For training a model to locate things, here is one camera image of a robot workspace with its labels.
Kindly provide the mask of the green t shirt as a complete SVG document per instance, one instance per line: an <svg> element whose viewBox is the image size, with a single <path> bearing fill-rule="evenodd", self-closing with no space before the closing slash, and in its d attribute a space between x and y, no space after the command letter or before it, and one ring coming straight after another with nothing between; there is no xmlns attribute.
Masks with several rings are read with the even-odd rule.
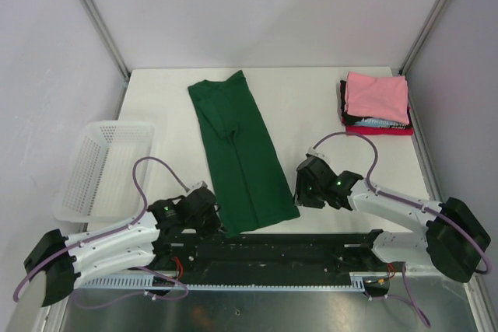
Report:
<svg viewBox="0 0 498 332"><path fill-rule="evenodd" d="M300 217L242 71L188 87L228 236Z"/></svg>

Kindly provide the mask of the red t shirt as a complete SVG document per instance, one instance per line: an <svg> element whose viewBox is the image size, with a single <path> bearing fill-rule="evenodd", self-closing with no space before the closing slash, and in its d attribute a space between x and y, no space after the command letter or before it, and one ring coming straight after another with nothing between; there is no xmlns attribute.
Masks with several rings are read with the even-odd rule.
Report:
<svg viewBox="0 0 498 332"><path fill-rule="evenodd" d="M360 135L391 135L391 136L412 136L413 128L372 128L365 126L346 126L347 132L357 133Z"/></svg>

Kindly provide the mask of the black printed t shirt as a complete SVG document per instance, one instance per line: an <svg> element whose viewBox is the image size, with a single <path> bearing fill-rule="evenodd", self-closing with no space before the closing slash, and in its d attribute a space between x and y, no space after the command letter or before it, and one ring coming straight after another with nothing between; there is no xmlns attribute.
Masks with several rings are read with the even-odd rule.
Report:
<svg viewBox="0 0 498 332"><path fill-rule="evenodd" d="M340 81L340 95L341 95L341 118L342 123L347 126L361 126L369 128L387 128L387 129L399 129L408 130L412 129L411 117L409 117L409 123L403 124L396 121L385 120L376 117L357 117L350 115L345 109L345 89L346 81Z"/></svg>

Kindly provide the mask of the pink t shirt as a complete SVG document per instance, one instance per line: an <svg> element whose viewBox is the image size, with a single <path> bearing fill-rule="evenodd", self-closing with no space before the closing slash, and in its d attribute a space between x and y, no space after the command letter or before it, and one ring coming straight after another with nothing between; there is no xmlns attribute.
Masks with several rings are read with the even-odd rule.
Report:
<svg viewBox="0 0 498 332"><path fill-rule="evenodd" d="M407 125L408 83L404 76L373 77L349 72L345 110L355 117L375 117Z"/></svg>

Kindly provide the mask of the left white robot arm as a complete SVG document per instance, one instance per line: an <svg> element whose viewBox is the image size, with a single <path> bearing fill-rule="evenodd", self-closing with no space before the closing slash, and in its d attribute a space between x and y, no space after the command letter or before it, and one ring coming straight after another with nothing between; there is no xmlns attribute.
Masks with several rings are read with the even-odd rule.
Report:
<svg viewBox="0 0 498 332"><path fill-rule="evenodd" d="M43 306L68 297L88 281L133 267L167 267L172 247L185 229L200 236L218 233L216 196L205 186L151 204L138 220L131 218L92 232L63 236L45 233L24 260L28 274L46 274Z"/></svg>

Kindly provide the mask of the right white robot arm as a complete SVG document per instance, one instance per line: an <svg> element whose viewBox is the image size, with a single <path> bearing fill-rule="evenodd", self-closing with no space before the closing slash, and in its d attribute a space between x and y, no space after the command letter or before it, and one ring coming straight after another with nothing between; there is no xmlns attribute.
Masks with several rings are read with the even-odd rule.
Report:
<svg viewBox="0 0 498 332"><path fill-rule="evenodd" d="M383 190L357 173L336 174L313 155L296 172L299 206L366 213L405 228L402 233L377 230L373 242L360 249L359 262L368 271L405 262L433 266L451 280L467 283L491 243L470 208L457 198L429 201Z"/></svg>

